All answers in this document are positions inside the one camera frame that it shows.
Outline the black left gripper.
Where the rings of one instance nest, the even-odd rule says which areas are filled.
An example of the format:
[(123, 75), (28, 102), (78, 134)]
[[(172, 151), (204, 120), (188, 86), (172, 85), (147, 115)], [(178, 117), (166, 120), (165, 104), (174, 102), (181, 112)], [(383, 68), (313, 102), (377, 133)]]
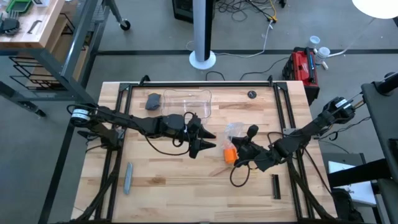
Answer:
[(187, 142), (187, 153), (192, 159), (195, 159), (200, 151), (216, 147), (216, 144), (200, 139), (216, 139), (216, 136), (204, 128), (196, 113), (163, 116), (160, 127), (163, 137), (172, 138), (175, 147), (181, 147)]

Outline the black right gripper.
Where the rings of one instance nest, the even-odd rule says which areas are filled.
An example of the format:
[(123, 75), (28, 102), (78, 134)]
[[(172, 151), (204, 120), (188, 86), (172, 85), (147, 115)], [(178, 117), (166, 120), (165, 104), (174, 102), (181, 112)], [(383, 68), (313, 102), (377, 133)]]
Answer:
[(264, 172), (268, 168), (282, 163), (282, 157), (275, 149), (267, 150), (252, 141), (258, 130), (257, 125), (251, 125), (245, 137), (231, 138), (231, 143), (238, 147), (238, 158), (234, 162), (234, 167), (246, 166), (250, 162), (254, 162), (257, 168)]

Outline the clear plastic zip bag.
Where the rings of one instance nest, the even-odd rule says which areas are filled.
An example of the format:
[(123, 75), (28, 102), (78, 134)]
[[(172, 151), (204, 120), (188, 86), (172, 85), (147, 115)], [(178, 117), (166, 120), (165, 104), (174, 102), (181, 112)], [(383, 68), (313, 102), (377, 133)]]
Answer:
[(232, 143), (233, 137), (241, 137), (241, 132), (243, 130), (244, 123), (236, 122), (229, 123), (224, 131), (220, 134), (220, 147), (222, 150), (234, 147)]

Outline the dark grey cloth roll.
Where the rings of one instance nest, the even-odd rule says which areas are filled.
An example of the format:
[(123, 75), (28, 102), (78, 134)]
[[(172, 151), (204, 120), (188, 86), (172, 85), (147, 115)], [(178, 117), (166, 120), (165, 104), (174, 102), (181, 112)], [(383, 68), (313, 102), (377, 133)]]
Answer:
[(149, 111), (157, 110), (160, 106), (160, 94), (151, 93), (148, 95), (148, 99), (145, 105), (145, 109)]

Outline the clear plastic bin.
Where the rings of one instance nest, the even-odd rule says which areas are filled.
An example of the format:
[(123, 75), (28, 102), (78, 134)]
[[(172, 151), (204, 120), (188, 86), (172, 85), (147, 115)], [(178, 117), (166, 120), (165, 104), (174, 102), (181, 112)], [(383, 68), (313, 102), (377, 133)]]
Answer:
[(212, 93), (210, 90), (177, 90), (166, 89), (161, 97), (162, 115), (187, 112), (196, 114), (206, 123), (211, 116)]

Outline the black plastic strip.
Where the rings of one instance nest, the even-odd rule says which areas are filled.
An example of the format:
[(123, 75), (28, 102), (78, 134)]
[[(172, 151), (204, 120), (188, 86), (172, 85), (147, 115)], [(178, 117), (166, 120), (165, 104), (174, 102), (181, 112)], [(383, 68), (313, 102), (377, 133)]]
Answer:
[(274, 199), (280, 200), (279, 176), (277, 174), (272, 174), (272, 190)]

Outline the grey metal bar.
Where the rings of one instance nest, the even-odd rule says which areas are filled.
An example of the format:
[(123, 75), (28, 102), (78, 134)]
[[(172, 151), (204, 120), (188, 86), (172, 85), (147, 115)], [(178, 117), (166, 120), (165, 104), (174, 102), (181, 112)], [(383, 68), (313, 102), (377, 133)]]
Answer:
[(125, 179), (124, 179), (124, 188), (123, 192), (126, 195), (129, 195), (131, 183), (132, 183), (132, 173), (133, 173), (133, 164), (131, 162), (127, 163)]

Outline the black bag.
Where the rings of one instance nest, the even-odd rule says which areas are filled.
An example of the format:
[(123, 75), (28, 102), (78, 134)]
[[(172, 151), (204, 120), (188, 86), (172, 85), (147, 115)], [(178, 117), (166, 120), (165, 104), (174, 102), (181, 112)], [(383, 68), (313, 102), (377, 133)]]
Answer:
[(349, 222), (364, 221), (361, 213), (355, 209), (350, 194), (345, 189), (333, 189), (331, 195), (340, 220)]

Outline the white paper sheet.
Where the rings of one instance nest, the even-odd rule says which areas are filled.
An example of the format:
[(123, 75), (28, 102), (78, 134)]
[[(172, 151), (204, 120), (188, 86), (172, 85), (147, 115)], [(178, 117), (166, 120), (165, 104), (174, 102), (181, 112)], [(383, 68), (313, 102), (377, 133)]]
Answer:
[[(328, 161), (328, 171), (330, 174), (341, 170), (348, 170), (353, 167), (355, 166), (339, 162)], [(373, 188), (371, 186), (370, 181), (359, 182), (349, 185), (342, 185), (336, 188), (346, 190), (354, 202), (370, 205), (373, 207), (376, 206), (376, 198), (373, 194)]]

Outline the large white plastic jar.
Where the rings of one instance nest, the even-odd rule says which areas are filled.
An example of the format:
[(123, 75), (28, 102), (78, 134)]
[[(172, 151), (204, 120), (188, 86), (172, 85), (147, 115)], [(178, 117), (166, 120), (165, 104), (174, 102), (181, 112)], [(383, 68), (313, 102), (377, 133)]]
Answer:
[(315, 65), (321, 65), (325, 70), (328, 70), (328, 65), (325, 60), (330, 55), (330, 49), (327, 47), (320, 47), (319, 49), (314, 49), (315, 52)]

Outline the black floor box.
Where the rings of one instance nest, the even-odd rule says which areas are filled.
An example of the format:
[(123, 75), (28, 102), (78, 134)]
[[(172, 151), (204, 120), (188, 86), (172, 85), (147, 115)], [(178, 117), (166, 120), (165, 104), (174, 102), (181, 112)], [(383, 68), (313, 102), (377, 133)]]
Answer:
[(172, 0), (174, 18), (193, 24), (193, 0)]

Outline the black bent hex key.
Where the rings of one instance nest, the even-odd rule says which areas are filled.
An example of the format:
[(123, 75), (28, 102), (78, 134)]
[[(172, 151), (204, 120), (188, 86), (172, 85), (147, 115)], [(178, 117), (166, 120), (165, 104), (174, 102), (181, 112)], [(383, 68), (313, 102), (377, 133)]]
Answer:
[(37, 26), (37, 24), (41, 23), (41, 20), (36, 20), (33, 22), (33, 24), (31, 25), (30, 29), (27, 31), (27, 34), (32, 34), (32, 31), (35, 29), (35, 27)]

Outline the black hex key set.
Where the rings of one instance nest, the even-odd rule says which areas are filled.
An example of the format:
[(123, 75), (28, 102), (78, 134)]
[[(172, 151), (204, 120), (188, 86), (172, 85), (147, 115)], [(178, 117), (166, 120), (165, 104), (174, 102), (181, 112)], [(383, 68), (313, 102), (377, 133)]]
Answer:
[(18, 20), (19, 13), (11, 10), (7, 17), (3, 19), (3, 13), (0, 14), (0, 35), (14, 35), (20, 29), (20, 22)]

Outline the green plastic tray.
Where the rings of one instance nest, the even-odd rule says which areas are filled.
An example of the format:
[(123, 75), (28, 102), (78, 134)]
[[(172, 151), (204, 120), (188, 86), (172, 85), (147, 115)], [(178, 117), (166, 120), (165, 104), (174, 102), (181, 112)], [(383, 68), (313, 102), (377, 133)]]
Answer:
[(32, 4), (32, 0), (9, 0), (9, 3), (6, 7), (6, 12), (19, 12), (26, 13)]

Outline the wooden workbench with metal frame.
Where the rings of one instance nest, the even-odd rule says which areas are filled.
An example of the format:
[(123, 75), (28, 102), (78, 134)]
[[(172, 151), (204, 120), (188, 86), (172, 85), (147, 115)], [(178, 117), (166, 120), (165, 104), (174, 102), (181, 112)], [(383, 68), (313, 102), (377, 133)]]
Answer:
[[(0, 3), (3, 19), (8, 14), (8, 3), (9, 0)], [(46, 49), (60, 13), (65, 13), (75, 27), (63, 62), (59, 62)], [(37, 7), (32, 2), (26, 13), (19, 13), (18, 33), (0, 35), (0, 56), (28, 53), (43, 65), (65, 90), (28, 90), (21, 85), (19, 89), (15, 89), (0, 80), (0, 96), (40, 117), (44, 117), (45, 113), (37, 106), (38, 101), (77, 101), (94, 104), (94, 99), (86, 92), (86, 86), (109, 14), (113, 14), (118, 24), (125, 19), (120, 14), (115, 0), (50, 0), (47, 7)], [(37, 24), (32, 34), (27, 34), (36, 20), (42, 22)]]

